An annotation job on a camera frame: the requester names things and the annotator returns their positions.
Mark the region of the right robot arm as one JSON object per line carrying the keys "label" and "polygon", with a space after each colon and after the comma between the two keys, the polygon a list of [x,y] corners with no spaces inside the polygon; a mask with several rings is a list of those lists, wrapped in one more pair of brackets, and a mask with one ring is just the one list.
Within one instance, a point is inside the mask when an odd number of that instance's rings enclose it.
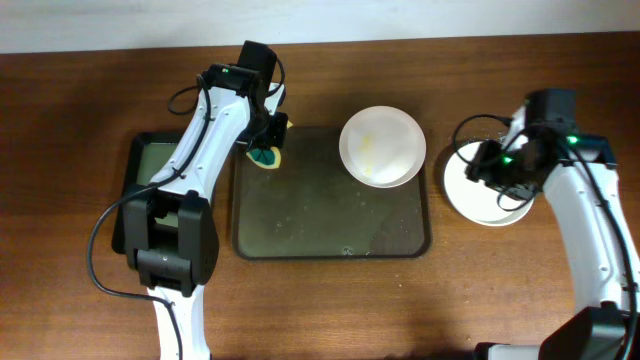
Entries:
{"label": "right robot arm", "polygon": [[543,193],[559,225],[572,276],[573,317],[539,345],[480,343],[478,359],[636,359],[639,256],[621,207],[606,138],[493,140],[470,151],[468,179],[528,200]]}

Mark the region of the green and yellow sponge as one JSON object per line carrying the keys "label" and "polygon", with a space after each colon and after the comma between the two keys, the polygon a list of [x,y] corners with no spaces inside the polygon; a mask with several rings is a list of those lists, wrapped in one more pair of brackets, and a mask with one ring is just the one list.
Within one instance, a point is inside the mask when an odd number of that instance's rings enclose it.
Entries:
{"label": "green and yellow sponge", "polygon": [[293,123],[289,120],[281,128],[275,128],[269,133],[266,145],[260,145],[253,147],[246,151],[246,156],[256,166],[266,169],[275,170],[278,169],[282,162],[282,155],[280,149],[284,145],[287,130],[293,126]]}

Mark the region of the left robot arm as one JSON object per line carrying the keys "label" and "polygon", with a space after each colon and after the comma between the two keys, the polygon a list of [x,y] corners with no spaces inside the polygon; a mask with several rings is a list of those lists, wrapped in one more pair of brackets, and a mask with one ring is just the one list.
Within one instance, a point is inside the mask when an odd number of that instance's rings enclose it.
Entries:
{"label": "left robot arm", "polygon": [[275,59],[214,64],[198,75],[191,121],[166,163],[120,203],[129,267],[153,302],[164,359],[208,359],[204,287],[219,240],[212,197],[235,145],[247,151],[281,147],[288,118],[278,112],[286,90]]}

